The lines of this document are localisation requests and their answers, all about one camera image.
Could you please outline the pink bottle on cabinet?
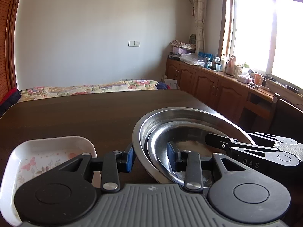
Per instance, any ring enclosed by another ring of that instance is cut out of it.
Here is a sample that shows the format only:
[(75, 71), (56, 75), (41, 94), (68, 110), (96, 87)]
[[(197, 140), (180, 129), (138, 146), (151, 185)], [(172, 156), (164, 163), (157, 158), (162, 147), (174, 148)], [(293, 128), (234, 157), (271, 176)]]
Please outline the pink bottle on cabinet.
[(226, 65), (226, 73), (228, 75), (233, 75), (234, 74), (234, 66), (236, 62), (236, 57), (232, 55)]

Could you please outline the wall power strip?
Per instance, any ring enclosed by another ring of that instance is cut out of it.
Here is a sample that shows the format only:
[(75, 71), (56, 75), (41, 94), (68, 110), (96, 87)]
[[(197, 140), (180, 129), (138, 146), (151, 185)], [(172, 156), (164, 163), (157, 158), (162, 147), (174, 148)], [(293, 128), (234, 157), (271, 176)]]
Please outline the wall power strip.
[(120, 79), (120, 81), (134, 81), (134, 80), (137, 80), (137, 79)]

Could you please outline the floral bed quilt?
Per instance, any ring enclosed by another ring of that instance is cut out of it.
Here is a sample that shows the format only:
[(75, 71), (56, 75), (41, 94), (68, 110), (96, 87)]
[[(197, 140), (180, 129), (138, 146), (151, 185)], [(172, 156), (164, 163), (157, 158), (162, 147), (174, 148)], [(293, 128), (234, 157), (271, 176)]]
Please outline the floral bed quilt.
[(156, 80), (122, 80), (109, 84), (81, 85), (70, 87), (33, 87), (30, 89), (22, 90), (21, 97), (18, 102), (72, 95), (85, 95), (107, 92), (162, 90), (169, 88), (170, 87), (167, 84), (158, 82)]

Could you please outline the wooden slatted wardrobe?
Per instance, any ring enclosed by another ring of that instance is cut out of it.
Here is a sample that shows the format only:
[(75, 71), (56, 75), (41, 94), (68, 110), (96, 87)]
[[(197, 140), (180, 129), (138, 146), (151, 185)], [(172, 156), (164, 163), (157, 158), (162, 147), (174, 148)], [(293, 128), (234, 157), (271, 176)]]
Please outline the wooden slatted wardrobe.
[(19, 0), (1, 0), (1, 97), (15, 88), (14, 35)]

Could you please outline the large steel bowl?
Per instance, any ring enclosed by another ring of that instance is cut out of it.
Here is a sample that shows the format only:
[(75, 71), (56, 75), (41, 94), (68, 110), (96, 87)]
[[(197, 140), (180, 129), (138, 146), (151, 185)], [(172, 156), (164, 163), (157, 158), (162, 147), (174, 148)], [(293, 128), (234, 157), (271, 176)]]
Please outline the large steel bowl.
[(184, 184), (184, 173), (174, 173), (167, 156), (167, 142), (179, 150), (210, 157), (220, 149), (205, 142), (208, 133), (254, 144), (245, 131), (219, 114), (183, 107), (154, 110), (139, 119), (133, 129), (133, 147), (142, 166), (159, 183)]

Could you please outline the wooden cabinet row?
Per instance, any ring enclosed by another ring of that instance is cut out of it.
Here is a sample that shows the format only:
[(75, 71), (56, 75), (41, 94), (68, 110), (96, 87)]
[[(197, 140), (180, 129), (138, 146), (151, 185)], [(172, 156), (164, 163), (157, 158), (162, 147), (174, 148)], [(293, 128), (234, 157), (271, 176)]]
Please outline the wooden cabinet row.
[(235, 124), (247, 129), (271, 121), (273, 94), (243, 84), (225, 73), (192, 66), (175, 59), (166, 61), (165, 76)]

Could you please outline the red and navy folded cloth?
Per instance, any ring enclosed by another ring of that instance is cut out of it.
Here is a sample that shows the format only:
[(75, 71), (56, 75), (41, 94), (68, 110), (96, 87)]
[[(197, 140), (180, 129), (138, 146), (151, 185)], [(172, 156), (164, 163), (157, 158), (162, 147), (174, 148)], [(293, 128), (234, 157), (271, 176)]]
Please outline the red and navy folded cloth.
[(12, 105), (16, 104), (21, 96), (21, 91), (17, 88), (10, 89), (1, 100), (0, 117), (2, 117)]

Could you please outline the clear plastic bag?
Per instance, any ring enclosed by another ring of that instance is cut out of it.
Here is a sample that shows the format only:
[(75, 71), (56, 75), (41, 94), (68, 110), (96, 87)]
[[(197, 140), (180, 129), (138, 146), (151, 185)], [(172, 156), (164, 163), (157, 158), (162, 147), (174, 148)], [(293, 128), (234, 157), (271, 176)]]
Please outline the clear plastic bag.
[(188, 53), (180, 56), (180, 60), (186, 64), (192, 66), (204, 66), (204, 58), (200, 57), (196, 53)]

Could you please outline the floral square plate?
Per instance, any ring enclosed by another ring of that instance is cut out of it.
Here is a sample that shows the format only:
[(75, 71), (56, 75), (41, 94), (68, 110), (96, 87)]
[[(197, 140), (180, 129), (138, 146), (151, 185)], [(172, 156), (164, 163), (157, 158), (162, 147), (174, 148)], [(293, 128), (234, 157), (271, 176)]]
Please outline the floral square plate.
[(19, 226), (20, 218), (14, 206), (17, 189), (29, 180), (80, 155), (97, 157), (91, 141), (80, 136), (28, 140), (10, 154), (1, 182), (1, 214), (10, 226)]

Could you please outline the patterned curtain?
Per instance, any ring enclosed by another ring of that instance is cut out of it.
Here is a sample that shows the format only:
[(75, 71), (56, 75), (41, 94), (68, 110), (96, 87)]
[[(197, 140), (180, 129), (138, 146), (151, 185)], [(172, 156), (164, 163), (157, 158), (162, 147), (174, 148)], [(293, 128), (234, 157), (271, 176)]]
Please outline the patterned curtain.
[(196, 35), (196, 51), (197, 53), (205, 53), (205, 18), (207, 0), (193, 0), (194, 19), (195, 19), (195, 35)]

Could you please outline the small steel bowl back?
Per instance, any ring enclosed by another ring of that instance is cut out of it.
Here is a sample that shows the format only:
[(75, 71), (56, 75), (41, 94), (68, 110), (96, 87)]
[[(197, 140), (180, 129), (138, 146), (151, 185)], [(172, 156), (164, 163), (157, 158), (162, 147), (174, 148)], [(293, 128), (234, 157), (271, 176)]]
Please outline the small steel bowl back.
[(185, 173), (174, 172), (171, 169), (166, 144), (172, 141), (181, 151), (195, 151), (201, 157), (210, 157), (218, 149), (206, 145), (205, 136), (208, 133), (227, 137), (218, 129), (190, 121), (169, 121), (158, 124), (149, 133), (145, 141), (149, 159), (153, 166), (166, 178), (183, 185)]

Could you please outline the white wall switch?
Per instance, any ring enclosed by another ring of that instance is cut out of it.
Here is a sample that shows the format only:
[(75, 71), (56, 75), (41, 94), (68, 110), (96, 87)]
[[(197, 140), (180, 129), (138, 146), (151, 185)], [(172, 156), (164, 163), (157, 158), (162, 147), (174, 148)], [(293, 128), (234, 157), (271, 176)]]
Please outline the white wall switch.
[(132, 41), (132, 40), (130, 40), (128, 42), (128, 46), (129, 47), (140, 47), (140, 42), (139, 41)]

